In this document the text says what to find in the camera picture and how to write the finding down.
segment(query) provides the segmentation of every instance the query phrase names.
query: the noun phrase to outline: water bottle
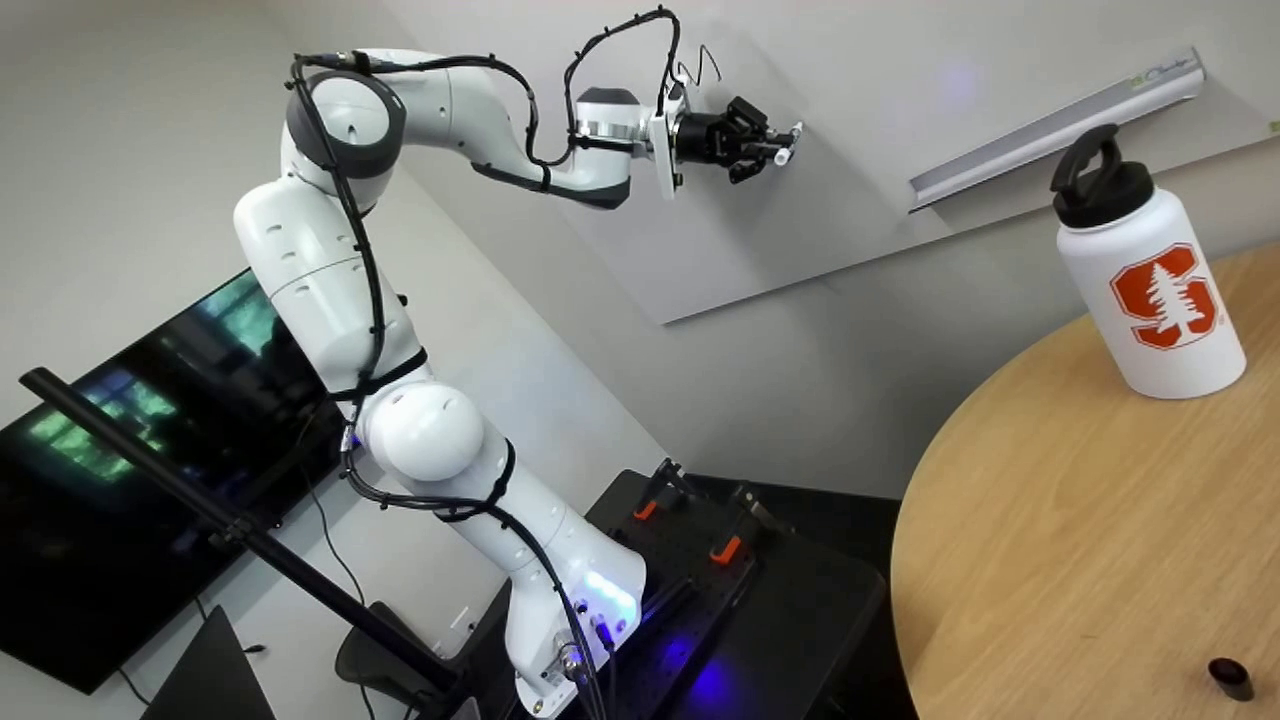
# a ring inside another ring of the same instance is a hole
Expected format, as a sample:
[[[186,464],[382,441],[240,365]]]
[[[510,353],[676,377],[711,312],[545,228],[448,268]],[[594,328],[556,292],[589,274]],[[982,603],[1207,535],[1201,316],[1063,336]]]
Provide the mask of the water bottle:
[[[1084,130],[1053,175],[1055,247],[1121,377],[1190,401],[1245,377],[1245,347],[1190,209],[1121,157],[1118,123]]]

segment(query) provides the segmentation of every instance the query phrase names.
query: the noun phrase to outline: round table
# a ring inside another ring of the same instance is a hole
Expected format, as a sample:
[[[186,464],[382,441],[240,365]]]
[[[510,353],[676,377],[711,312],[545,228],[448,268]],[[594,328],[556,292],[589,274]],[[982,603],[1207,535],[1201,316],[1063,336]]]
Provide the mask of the round table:
[[[1248,347],[1231,388],[1145,401],[1077,319],[924,450],[893,545],[924,720],[1280,717],[1280,243],[1213,268]]]

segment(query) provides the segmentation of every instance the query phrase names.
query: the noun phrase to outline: bottle cap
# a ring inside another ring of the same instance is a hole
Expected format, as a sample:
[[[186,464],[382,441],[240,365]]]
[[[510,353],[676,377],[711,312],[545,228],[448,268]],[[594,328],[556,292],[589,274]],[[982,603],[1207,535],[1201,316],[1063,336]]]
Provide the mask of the bottle cap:
[[[1070,228],[1114,223],[1158,196],[1145,162],[1126,162],[1118,123],[1084,130],[1053,171],[1053,209]]]

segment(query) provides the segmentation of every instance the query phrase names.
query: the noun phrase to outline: black stand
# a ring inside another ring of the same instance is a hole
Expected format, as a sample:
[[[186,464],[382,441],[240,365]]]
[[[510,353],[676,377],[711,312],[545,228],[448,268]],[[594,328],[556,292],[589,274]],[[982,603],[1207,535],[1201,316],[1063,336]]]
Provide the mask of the black stand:
[[[313,562],[306,562],[297,551],[287,551],[276,535],[261,533],[252,520],[237,517],[222,496],[209,496],[199,485],[188,485],[165,457],[156,457],[150,444],[129,437],[111,415],[103,415],[98,404],[89,404],[77,388],[69,388],[50,367],[26,371],[26,388],[31,388],[40,401],[71,415],[84,433],[91,433],[101,444],[132,461],[159,493],[179,498],[199,520],[223,528],[229,540],[252,549],[266,562],[273,562],[281,576],[313,590],[326,608],[343,616],[351,626],[361,626],[374,644],[382,644],[390,656],[395,656],[406,667],[413,667],[424,689],[438,689],[440,708],[455,708],[461,694],[461,667],[440,662],[431,651],[424,651],[406,626],[390,622],[386,616],[356,603],[343,586],[337,586],[328,576],[320,576]]]

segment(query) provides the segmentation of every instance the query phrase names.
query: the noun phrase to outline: floor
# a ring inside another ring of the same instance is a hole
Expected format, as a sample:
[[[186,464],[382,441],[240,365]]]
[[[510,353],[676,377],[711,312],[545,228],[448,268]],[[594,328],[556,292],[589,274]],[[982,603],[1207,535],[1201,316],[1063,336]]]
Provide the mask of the floor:
[[[738,479],[711,479],[695,476],[710,493],[731,493]],[[896,498],[869,498],[869,496],[833,496],[833,493],[805,493],[805,486],[775,486],[775,485],[750,485],[760,505],[798,523],[802,535],[856,556],[882,576],[889,576],[889,551],[893,551],[893,523],[896,523]],[[860,661],[856,661],[856,703],[833,708],[833,720],[915,720],[896,641],[893,641],[893,616],[884,608],[884,620],[869,630]]]

